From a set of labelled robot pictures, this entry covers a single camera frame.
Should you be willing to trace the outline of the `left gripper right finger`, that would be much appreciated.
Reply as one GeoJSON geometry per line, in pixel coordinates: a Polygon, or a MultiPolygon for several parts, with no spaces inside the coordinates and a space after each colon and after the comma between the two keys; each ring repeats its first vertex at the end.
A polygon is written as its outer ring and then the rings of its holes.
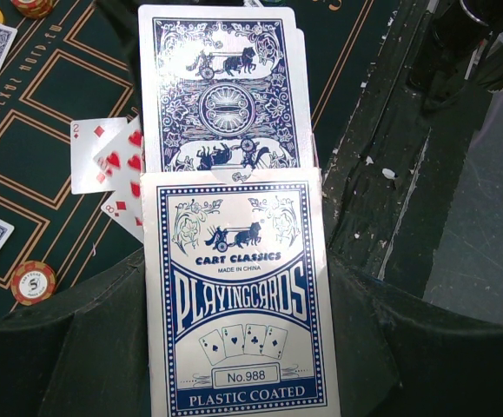
{"type": "Polygon", "coordinates": [[[452,313],[328,255],[343,416],[503,416],[503,325],[452,313]]]}

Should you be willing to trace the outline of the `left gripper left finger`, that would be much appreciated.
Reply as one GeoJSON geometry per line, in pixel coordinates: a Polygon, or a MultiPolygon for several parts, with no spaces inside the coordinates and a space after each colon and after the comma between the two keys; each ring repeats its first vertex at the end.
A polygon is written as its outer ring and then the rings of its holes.
{"type": "Polygon", "coordinates": [[[148,360],[137,250],[0,319],[0,416],[137,416],[148,360]]]}

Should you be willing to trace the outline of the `orange chips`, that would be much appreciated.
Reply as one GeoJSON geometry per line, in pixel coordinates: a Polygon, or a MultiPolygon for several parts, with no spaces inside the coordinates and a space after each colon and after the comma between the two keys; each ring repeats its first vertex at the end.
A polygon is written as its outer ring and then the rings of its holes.
{"type": "Polygon", "coordinates": [[[32,19],[46,17],[54,9],[54,0],[11,0],[14,7],[24,16],[32,19]]]}
{"type": "Polygon", "coordinates": [[[47,263],[24,261],[14,269],[10,289],[19,304],[31,306],[55,293],[56,274],[47,263]]]}

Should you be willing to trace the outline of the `eight of diamonds card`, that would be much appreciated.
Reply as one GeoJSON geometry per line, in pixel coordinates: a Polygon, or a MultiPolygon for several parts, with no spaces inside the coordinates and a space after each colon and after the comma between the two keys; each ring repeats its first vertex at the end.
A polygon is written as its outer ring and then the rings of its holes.
{"type": "Polygon", "coordinates": [[[128,200],[118,191],[114,191],[101,205],[101,211],[121,226],[126,232],[143,243],[141,222],[136,219],[128,200]]]}

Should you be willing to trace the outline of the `blue playing card box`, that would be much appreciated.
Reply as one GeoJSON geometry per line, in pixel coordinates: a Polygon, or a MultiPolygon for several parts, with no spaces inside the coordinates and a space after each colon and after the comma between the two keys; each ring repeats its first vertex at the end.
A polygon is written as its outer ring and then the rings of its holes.
{"type": "Polygon", "coordinates": [[[141,187],[151,413],[339,415],[320,170],[141,187]]]}

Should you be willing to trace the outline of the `five of hearts card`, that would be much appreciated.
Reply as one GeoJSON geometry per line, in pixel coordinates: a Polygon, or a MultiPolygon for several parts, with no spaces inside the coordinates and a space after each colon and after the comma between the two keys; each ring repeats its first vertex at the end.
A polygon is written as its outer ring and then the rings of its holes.
{"type": "Polygon", "coordinates": [[[136,216],[142,214],[140,176],[143,172],[143,133],[140,117],[130,121],[93,161],[113,190],[124,197],[136,216]]]}

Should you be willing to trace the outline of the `two of diamonds card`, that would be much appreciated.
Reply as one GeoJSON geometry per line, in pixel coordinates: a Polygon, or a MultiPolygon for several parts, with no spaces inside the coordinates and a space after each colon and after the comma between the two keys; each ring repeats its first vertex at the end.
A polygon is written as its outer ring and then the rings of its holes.
{"type": "Polygon", "coordinates": [[[93,157],[126,125],[125,117],[74,120],[70,123],[71,193],[108,192],[112,188],[93,157]]]}

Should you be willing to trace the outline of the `blue backed card deck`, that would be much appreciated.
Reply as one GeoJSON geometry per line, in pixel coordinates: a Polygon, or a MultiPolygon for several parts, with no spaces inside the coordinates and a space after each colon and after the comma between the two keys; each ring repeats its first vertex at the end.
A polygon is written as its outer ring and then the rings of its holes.
{"type": "Polygon", "coordinates": [[[292,9],[144,4],[138,28],[147,171],[314,166],[292,9]]]}

